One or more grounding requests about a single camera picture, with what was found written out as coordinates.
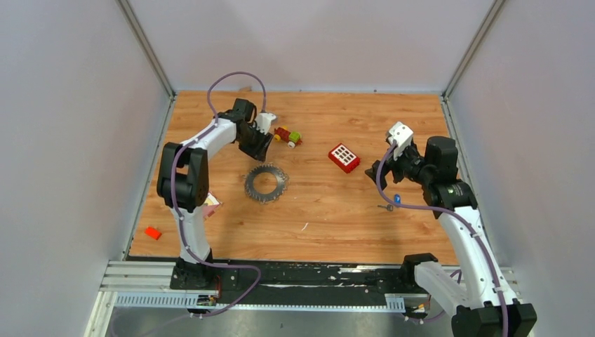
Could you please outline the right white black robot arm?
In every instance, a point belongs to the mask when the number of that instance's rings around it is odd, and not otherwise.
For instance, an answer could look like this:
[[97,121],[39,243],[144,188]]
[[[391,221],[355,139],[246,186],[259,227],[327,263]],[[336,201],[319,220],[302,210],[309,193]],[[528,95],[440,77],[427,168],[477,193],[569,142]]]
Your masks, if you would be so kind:
[[453,245],[464,284],[460,285],[430,253],[403,259],[402,287],[410,293],[424,289],[450,316],[454,336],[529,336],[537,322],[530,303],[522,303],[502,274],[486,240],[481,215],[470,186],[459,178],[455,140],[432,136],[420,154],[412,138],[387,137],[389,148],[366,171],[385,197],[386,176],[422,186],[426,202]]

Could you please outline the red brick near edge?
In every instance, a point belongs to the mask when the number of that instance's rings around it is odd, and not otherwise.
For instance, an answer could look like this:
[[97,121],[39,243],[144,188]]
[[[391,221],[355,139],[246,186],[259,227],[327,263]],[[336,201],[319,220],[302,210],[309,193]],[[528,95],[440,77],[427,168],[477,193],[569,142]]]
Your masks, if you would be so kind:
[[146,227],[144,230],[144,233],[148,236],[151,237],[154,240],[159,240],[159,238],[161,237],[162,233],[153,227]]

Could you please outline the pink card packet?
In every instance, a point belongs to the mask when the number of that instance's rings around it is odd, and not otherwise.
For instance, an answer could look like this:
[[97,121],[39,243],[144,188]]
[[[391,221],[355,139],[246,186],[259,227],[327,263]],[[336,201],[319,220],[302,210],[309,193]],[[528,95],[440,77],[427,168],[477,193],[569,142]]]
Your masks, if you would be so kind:
[[203,219],[210,218],[221,206],[222,202],[212,192],[209,192],[202,208]]

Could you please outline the toy brick car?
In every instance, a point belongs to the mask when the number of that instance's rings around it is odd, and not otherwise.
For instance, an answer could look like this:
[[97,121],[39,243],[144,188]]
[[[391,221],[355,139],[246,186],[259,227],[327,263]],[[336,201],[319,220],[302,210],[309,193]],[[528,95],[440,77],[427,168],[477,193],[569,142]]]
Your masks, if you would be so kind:
[[289,131],[284,126],[274,129],[274,139],[284,141],[289,148],[295,148],[302,144],[302,135],[297,131]]

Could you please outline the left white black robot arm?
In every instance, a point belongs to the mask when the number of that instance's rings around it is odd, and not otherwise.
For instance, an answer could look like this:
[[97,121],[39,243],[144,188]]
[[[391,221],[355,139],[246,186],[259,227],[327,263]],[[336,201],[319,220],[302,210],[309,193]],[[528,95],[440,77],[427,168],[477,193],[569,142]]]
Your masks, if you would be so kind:
[[216,112],[207,127],[195,136],[164,145],[156,191],[170,208],[180,238],[171,288],[206,290],[215,281],[216,265],[203,215],[209,193],[209,161],[233,143],[252,159],[264,161],[274,137],[270,130],[276,118],[275,114],[258,112],[252,102],[238,98],[232,109]]

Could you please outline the red white window brick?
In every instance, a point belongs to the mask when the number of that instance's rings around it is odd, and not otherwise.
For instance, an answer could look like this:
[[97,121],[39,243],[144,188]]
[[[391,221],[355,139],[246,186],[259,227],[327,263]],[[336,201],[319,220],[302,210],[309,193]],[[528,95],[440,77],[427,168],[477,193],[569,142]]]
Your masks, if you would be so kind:
[[356,156],[343,143],[336,145],[328,153],[328,158],[347,174],[351,173],[361,163],[360,157]]

